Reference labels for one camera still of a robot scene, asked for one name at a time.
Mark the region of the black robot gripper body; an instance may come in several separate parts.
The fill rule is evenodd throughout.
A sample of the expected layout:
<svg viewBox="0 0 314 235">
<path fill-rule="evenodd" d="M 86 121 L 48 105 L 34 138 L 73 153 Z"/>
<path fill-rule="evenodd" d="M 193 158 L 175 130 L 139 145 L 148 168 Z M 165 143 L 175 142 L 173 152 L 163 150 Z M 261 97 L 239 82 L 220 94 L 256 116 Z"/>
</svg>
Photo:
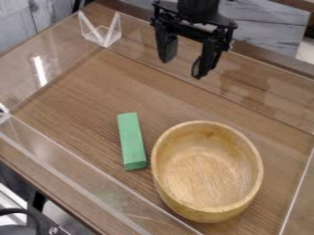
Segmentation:
<svg viewBox="0 0 314 235">
<path fill-rule="evenodd" d="M 229 49 L 236 23 L 217 12 L 219 0 L 155 0 L 151 25 L 164 25 L 169 31 L 203 44 L 208 39 L 219 42 L 220 49 Z"/>
</svg>

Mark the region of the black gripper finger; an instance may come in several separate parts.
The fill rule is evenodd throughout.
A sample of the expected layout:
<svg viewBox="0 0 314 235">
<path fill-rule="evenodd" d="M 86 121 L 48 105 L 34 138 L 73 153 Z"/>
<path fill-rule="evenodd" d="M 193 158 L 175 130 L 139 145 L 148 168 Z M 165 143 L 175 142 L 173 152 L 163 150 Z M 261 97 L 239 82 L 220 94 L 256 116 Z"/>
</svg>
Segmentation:
<svg viewBox="0 0 314 235">
<path fill-rule="evenodd" d="M 164 25 L 156 26 L 156 50 L 163 63 L 169 62 L 176 55 L 177 36 Z"/>
<path fill-rule="evenodd" d="M 191 76 L 195 79 L 201 79 L 211 70 L 216 68 L 216 63 L 221 54 L 219 42 L 208 39 L 201 44 L 201 54 L 192 63 Z"/>
</svg>

